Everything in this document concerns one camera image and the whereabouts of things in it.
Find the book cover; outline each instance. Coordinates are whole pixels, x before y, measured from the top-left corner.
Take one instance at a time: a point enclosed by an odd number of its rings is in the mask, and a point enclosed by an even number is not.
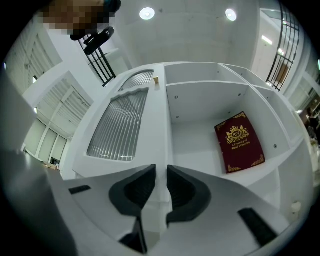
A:
[[[227,174],[264,163],[265,155],[255,129],[241,112],[214,127]]]

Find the ceiling light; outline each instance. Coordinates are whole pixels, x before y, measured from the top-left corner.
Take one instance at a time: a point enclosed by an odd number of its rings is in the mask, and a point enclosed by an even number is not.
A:
[[[146,21],[151,20],[155,16],[155,14],[155,10],[150,7],[144,8],[140,11],[141,19]]]
[[[227,10],[225,11],[225,15],[226,15],[226,17],[227,17],[230,21],[232,21],[232,22],[234,22],[234,21],[237,19],[237,15],[236,15],[236,13],[235,13],[234,10],[227,9]]]
[[[285,55],[285,52],[282,49],[278,49],[278,53],[281,54],[282,56]]]
[[[262,40],[266,41],[269,45],[272,45],[272,41],[269,38],[266,38],[264,35],[262,36]]]

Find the gold crown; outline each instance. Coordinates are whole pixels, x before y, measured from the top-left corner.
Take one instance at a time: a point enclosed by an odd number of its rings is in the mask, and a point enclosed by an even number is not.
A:
[[[230,132],[233,132],[235,130],[238,130],[238,126],[232,126],[232,128],[230,129]]]

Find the gold emblem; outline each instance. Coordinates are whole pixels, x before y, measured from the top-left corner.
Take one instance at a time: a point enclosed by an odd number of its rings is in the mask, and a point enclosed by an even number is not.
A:
[[[216,129],[217,129],[218,131],[220,131],[220,128],[221,128],[222,126],[224,126],[225,124],[226,124],[226,122],[220,123],[219,125],[216,126]]]
[[[229,172],[235,172],[235,171],[240,171],[241,168],[239,167],[231,167],[230,164],[228,165],[228,170]]]
[[[247,128],[244,128],[242,125],[240,126],[240,129],[238,128],[238,126],[232,126],[230,132],[227,132],[227,137],[225,137],[225,139],[227,140],[226,143],[228,144],[240,141],[250,135]]]
[[[260,159],[258,161],[255,161],[251,166],[257,166],[259,164],[262,164],[265,161],[264,156],[261,154]]]
[[[240,114],[237,114],[234,118],[247,118],[245,113],[240,113]]]

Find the maroon book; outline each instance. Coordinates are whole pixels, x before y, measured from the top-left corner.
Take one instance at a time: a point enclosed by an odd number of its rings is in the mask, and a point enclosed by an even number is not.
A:
[[[214,127],[227,174],[264,163],[265,155],[255,129],[241,112]]]

